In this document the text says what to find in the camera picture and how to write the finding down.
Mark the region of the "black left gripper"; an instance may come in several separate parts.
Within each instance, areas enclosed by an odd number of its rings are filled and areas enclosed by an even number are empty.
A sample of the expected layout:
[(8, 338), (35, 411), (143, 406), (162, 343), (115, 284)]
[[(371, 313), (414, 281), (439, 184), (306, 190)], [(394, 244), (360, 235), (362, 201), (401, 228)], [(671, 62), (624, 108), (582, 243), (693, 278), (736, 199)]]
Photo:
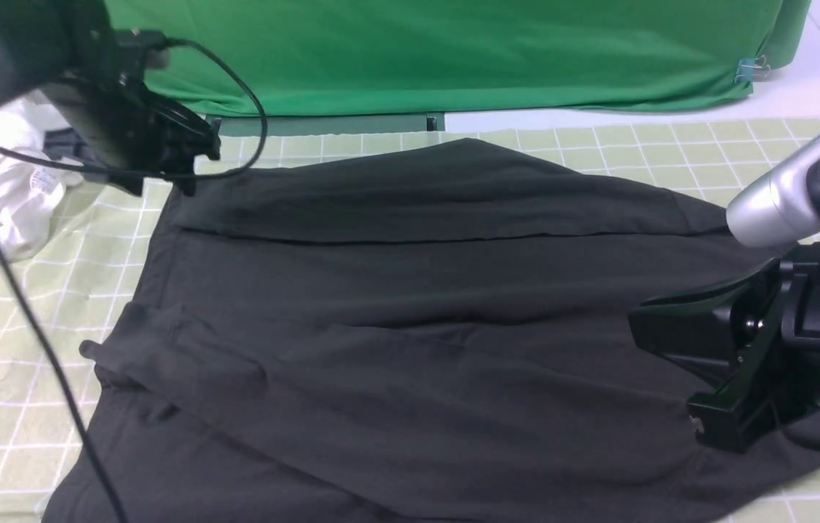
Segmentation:
[(218, 126), (141, 86), (95, 86), (61, 78), (42, 87), (67, 129), (48, 130), (42, 152), (81, 163), (85, 179), (143, 195), (145, 179), (196, 192), (197, 158), (220, 159)]

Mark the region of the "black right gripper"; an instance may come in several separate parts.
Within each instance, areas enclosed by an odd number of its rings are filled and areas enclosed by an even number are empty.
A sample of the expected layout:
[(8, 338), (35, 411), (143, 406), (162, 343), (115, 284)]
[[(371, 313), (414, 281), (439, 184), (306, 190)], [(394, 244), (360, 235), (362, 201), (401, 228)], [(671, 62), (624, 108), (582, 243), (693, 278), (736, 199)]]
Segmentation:
[(781, 332), (805, 278), (816, 275), (817, 252), (790, 251), (744, 277), (654, 298), (629, 312), (636, 347), (709, 385), (686, 401), (699, 444), (744, 453), (817, 413)]

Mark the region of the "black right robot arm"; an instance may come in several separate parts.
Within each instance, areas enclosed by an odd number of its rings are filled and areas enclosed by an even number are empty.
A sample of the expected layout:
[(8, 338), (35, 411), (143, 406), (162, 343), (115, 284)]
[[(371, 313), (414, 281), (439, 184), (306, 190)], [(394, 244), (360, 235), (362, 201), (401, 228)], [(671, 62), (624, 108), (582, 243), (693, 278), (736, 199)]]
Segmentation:
[(636, 347), (712, 388), (686, 402), (699, 444), (744, 453), (820, 410), (820, 242), (642, 302), (628, 322)]

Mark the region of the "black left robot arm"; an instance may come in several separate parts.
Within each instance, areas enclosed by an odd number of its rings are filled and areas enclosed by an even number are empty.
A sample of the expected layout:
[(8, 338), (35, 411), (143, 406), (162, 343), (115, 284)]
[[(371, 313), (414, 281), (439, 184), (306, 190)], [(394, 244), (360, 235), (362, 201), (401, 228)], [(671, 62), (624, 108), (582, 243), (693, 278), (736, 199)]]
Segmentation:
[(198, 156), (216, 160), (217, 130), (145, 86), (174, 41), (148, 29), (117, 30), (102, 1), (0, 1), (0, 108), (40, 92), (68, 127), (44, 133), (48, 165), (80, 163), (88, 181), (140, 196), (146, 178), (186, 196)]

